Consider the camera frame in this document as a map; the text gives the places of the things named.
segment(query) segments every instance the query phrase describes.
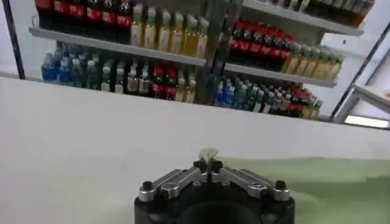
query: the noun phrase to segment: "soda bottle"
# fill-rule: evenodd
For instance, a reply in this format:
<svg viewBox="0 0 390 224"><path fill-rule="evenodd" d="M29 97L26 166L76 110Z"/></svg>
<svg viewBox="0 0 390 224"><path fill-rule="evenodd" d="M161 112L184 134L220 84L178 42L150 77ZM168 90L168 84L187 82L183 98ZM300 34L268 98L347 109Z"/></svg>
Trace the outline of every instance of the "soda bottle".
<svg viewBox="0 0 390 224"><path fill-rule="evenodd" d="M69 4L68 0L54 0L55 29L62 32L68 31L69 26Z"/></svg>
<svg viewBox="0 0 390 224"><path fill-rule="evenodd" d="M130 25L132 23L132 3L130 0L121 0L116 14L118 31L116 40L122 44L130 44Z"/></svg>
<svg viewBox="0 0 390 224"><path fill-rule="evenodd" d="M87 0L87 34L100 37L102 0Z"/></svg>
<svg viewBox="0 0 390 224"><path fill-rule="evenodd" d="M35 6L39 15L40 27L50 29L52 27L53 17L52 0L35 0Z"/></svg>
<svg viewBox="0 0 390 224"><path fill-rule="evenodd" d="M116 33L116 1L103 0L102 4L102 37L114 41Z"/></svg>
<svg viewBox="0 0 390 224"><path fill-rule="evenodd" d="M84 33L85 14L87 13L87 0L68 0L69 17L72 31L75 33Z"/></svg>

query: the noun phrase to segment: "red label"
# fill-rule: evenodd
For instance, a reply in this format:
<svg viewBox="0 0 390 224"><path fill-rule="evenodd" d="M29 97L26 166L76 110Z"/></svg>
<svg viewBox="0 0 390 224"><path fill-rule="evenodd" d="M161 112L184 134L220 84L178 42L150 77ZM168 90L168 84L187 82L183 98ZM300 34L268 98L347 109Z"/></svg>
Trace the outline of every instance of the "red label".
<svg viewBox="0 0 390 224"><path fill-rule="evenodd" d="M120 26L130 26L132 17L131 16L120 16L116 17L117 23Z"/></svg>
<svg viewBox="0 0 390 224"><path fill-rule="evenodd" d="M110 24L115 23L115 13L102 12L102 20L105 23L110 23Z"/></svg>
<svg viewBox="0 0 390 224"><path fill-rule="evenodd" d="M92 20L100 20L101 12L97 9L87 8L87 17Z"/></svg>
<svg viewBox="0 0 390 224"><path fill-rule="evenodd" d="M66 2L54 1L54 10L59 13L69 14L69 5Z"/></svg>
<svg viewBox="0 0 390 224"><path fill-rule="evenodd" d="M81 17L84 16L84 6L82 5L69 5L69 12L72 16Z"/></svg>

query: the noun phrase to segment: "juice bottle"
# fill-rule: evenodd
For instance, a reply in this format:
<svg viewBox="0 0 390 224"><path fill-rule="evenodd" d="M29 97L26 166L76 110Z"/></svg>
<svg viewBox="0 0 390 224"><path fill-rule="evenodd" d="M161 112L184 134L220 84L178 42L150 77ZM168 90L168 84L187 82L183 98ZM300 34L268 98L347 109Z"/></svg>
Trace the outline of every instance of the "juice bottle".
<svg viewBox="0 0 390 224"><path fill-rule="evenodd" d="M144 47L149 49L155 48L156 26L155 26L156 10L151 7L147 10L147 24L145 27Z"/></svg>
<svg viewBox="0 0 390 224"><path fill-rule="evenodd" d="M182 47L183 37L183 16L180 12L175 13L175 24L171 32L171 46L169 47L172 53L179 54Z"/></svg>
<svg viewBox="0 0 390 224"><path fill-rule="evenodd" d="M285 68L285 70L283 71L284 73L292 74L294 72L299 62L299 53L301 51L301 48L302 48L301 45L297 43L294 44L289 59L286 61L287 65L286 66L283 65L283 67Z"/></svg>
<svg viewBox="0 0 390 224"><path fill-rule="evenodd" d="M303 52L299 59L300 63L297 66L296 70L294 71L294 74L299 76L303 76L305 73L310 58L311 48L306 45L303 45L302 50Z"/></svg>
<svg viewBox="0 0 390 224"><path fill-rule="evenodd" d="M133 46L141 47L142 46L142 4L137 4L133 9L133 22L131 28L131 43Z"/></svg>
<svg viewBox="0 0 390 224"><path fill-rule="evenodd" d="M196 57L197 58L204 58L206 53L206 45L208 40L207 35L208 30L208 21L206 19L201 18L200 19L200 35L199 35L199 41L197 44L197 51L196 51Z"/></svg>
<svg viewBox="0 0 390 224"><path fill-rule="evenodd" d="M169 23L171 21L171 14L167 10L163 10L163 24L158 33L158 46L160 51L169 52L169 36L171 35L171 29Z"/></svg>

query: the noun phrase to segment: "shelf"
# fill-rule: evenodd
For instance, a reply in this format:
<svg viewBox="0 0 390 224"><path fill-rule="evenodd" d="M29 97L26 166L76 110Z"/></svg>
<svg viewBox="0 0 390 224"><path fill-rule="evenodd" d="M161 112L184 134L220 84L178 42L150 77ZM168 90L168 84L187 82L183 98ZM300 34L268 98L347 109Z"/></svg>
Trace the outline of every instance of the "shelf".
<svg viewBox="0 0 390 224"><path fill-rule="evenodd" d="M336 83L334 83L334 82L317 80L317 79L302 77L302 76L298 76L298 75L290 75L290 74L285 74L285 73L281 73L281 72L273 72L273 71L268 71L268 70L264 70L264 69L260 69L260 68L251 68L248 66L236 65L236 64L231 64L231 63L225 64L225 70L231 71L231 72L239 72L242 74L250 74L250 75L285 80L285 81L290 81L290 82L306 83L306 84L329 87L329 88L332 88L336 85Z"/></svg>
<svg viewBox="0 0 390 224"><path fill-rule="evenodd" d="M244 0L243 6L261 12L269 13L272 15L280 16L286 19L291 19L311 26L320 27L333 33L341 33L341 34L352 35L352 36L360 36L363 34L362 30L355 29L353 27L344 26L342 24L313 17L304 13L299 13L292 10L284 9L276 5L263 3L260 2L259 0Z"/></svg>
<svg viewBox="0 0 390 224"><path fill-rule="evenodd" d="M114 42L97 40L94 38L82 37L73 34L61 33L52 30L41 29L39 27L30 27L30 33L35 37L42 37L51 40L63 41L71 44L79 44L88 47L96 47L100 49L122 52L127 54L139 55L150 58L158 58L167 61L174 61L183 63L186 65L195 65L203 66L206 64L206 60L202 58L194 58L179 54L172 54L163 51L156 51L151 49L146 49L142 47L135 47L126 44L118 44Z"/></svg>

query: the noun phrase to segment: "green mat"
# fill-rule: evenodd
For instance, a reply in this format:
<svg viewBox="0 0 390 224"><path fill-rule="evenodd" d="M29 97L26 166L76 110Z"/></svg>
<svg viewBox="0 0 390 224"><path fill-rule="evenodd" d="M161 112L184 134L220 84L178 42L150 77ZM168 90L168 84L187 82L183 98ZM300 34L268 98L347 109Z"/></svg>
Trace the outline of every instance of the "green mat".
<svg viewBox="0 0 390 224"><path fill-rule="evenodd" d="M390 223L388 160L217 159L271 180L286 180L296 201L297 224Z"/></svg>

